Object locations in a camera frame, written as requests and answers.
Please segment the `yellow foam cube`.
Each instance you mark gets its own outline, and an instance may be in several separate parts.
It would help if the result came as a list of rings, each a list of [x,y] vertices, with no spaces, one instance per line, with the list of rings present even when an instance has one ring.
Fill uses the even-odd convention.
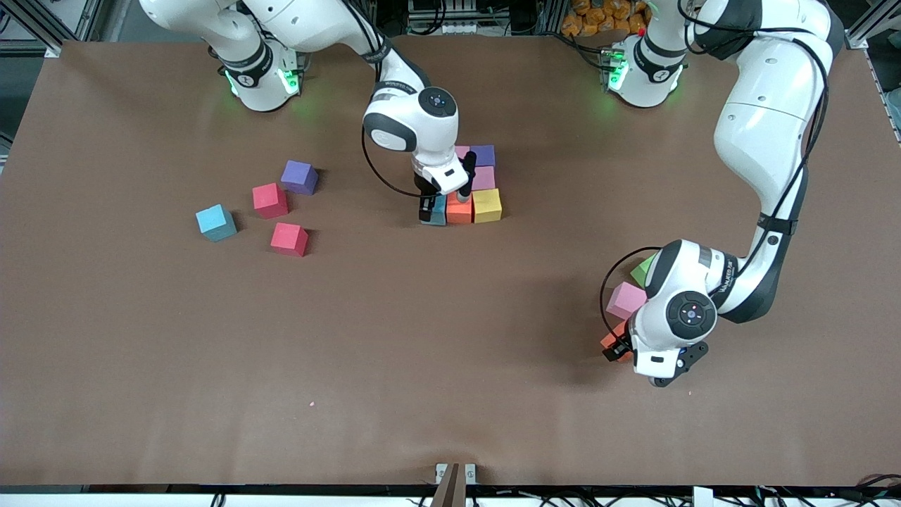
[[[502,218],[503,205],[500,199],[500,192],[496,187],[493,189],[473,190],[471,199],[473,201],[473,223],[495,222]]]

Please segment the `red foam cube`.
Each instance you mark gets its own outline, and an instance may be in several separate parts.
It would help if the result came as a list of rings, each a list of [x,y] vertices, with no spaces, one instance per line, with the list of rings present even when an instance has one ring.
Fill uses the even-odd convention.
[[[275,225],[270,247],[283,256],[305,256],[309,234],[301,225],[277,223]]]
[[[282,187],[276,182],[252,189],[254,211],[264,219],[278,218],[289,214],[289,200]]]

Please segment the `pile of orange objects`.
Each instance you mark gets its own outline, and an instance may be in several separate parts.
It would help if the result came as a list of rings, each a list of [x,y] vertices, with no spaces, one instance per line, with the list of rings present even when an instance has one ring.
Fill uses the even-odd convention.
[[[566,37],[588,37],[621,31],[643,35],[654,10],[645,0],[570,0],[560,32]]]

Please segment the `small metal bracket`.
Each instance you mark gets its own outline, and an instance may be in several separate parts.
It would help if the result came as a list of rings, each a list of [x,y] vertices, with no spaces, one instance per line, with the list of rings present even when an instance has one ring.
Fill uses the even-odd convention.
[[[450,468],[450,464],[441,463],[435,465],[435,479],[434,484],[440,484],[445,472]],[[477,466],[475,464],[464,464],[460,465],[460,474],[465,475],[465,482],[467,486],[477,485]]]

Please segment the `brown wooden post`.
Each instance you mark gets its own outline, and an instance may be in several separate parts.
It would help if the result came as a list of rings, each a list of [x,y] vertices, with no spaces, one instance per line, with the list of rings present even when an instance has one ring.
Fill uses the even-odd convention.
[[[460,465],[464,464],[450,464],[440,484],[437,484],[429,507],[467,507],[467,484],[465,475],[460,474]]]

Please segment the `metal table side rail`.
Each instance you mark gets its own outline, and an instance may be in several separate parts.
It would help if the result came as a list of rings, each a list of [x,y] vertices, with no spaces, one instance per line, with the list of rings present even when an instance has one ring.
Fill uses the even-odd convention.
[[[876,74],[874,61],[872,60],[872,57],[870,57],[870,54],[869,54],[869,48],[864,49],[864,55],[866,57],[867,64],[869,65],[870,74],[871,74],[871,76],[874,80],[875,86],[876,86],[876,92],[878,92],[879,98],[881,99],[881,105],[884,108],[885,112],[887,113],[887,119],[888,119],[889,125],[893,131],[893,135],[895,136],[895,140],[897,140],[898,145],[901,146],[901,127],[898,127],[898,123],[895,122],[895,116],[893,115],[893,107],[888,102],[887,93],[885,93],[883,91],[881,80],[879,79],[878,74]]]

